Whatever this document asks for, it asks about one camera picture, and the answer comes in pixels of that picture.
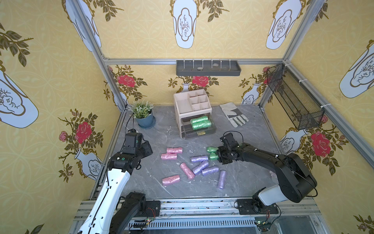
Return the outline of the green trash bag roll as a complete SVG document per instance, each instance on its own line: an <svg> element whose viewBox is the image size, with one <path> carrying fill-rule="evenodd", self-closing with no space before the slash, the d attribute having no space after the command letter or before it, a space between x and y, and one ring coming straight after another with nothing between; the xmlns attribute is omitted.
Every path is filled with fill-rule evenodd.
<svg viewBox="0 0 374 234"><path fill-rule="evenodd" d="M191 124L193 130L199 130L204 128L209 128L212 126L212 122L210 120L203 120L200 122L194 122Z"/></svg>
<svg viewBox="0 0 374 234"><path fill-rule="evenodd" d="M210 154L211 153L216 154L216 152L218 151L218 148L217 147L209 146L209 147L206 148L206 151L209 152Z"/></svg>
<svg viewBox="0 0 374 234"><path fill-rule="evenodd" d="M215 153L211 153L208 158L209 158L209 160L218 160L219 159L218 155L216 155Z"/></svg>
<svg viewBox="0 0 374 234"><path fill-rule="evenodd" d="M190 120L190 123L191 123L191 124L195 124L195 123L199 123L199 122L207 121L207 120L208 120L208 116L203 115L203 116L201 116L201 117L192 118L192 119Z"/></svg>

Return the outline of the beige drawer organizer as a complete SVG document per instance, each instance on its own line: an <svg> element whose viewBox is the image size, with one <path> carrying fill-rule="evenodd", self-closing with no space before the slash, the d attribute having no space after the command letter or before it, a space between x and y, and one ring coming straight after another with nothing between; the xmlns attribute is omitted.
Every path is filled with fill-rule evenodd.
<svg viewBox="0 0 374 234"><path fill-rule="evenodd" d="M212 107L204 89L176 93L173 97L180 138L191 139L214 134L216 132L216 126L214 125L211 116ZM212 122L212 126L209 128L193 130L190 120L203 115L208 116L208 120Z"/></svg>

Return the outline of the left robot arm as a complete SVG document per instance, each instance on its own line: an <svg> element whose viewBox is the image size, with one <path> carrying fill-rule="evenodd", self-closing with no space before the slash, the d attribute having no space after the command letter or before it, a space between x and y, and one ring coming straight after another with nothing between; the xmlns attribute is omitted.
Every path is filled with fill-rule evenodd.
<svg viewBox="0 0 374 234"><path fill-rule="evenodd" d="M145 209L145 195L131 193L125 198L125 206L115 211L133 170L141 168L141 160L152 154L149 142L145 141L135 143L133 147L124 146L110 158L103 188L90 214L80 227L79 234L120 234L130 220Z"/></svg>

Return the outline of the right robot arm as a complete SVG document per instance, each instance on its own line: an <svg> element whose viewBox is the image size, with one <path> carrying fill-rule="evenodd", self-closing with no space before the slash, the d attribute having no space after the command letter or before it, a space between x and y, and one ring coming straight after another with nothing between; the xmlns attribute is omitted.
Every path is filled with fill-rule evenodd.
<svg viewBox="0 0 374 234"><path fill-rule="evenodd" d="M253 198L262 206L277 202L301 202L317 188L317 181L296 154L282 155L256 148L248 143L220 146L217 150L222 164L244 161L262 166L276 174L278 184L258 191Z"/></svg>

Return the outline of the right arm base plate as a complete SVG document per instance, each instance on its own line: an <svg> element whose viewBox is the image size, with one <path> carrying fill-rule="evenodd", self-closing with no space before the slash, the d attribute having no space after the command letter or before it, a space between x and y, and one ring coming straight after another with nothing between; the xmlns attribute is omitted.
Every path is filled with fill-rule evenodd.
<svg viewBox="0 0 374 234"><path fill-rule="evenodd" d="M235 207L241 215L277 215L279 210L276 205L266 206L259 199L238 199Z"/></svg>

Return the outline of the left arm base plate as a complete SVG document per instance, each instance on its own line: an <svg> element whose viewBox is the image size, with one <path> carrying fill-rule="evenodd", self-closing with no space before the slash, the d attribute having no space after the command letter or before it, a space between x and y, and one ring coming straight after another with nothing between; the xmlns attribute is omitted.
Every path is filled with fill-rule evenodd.
<svg viewBox="0 0 374 234"><path fill-rule="evenodd" d="M143 209L139 216L142 217L158 217L161 210L161 201L159 200L147 200L145 209Z"/></svg>

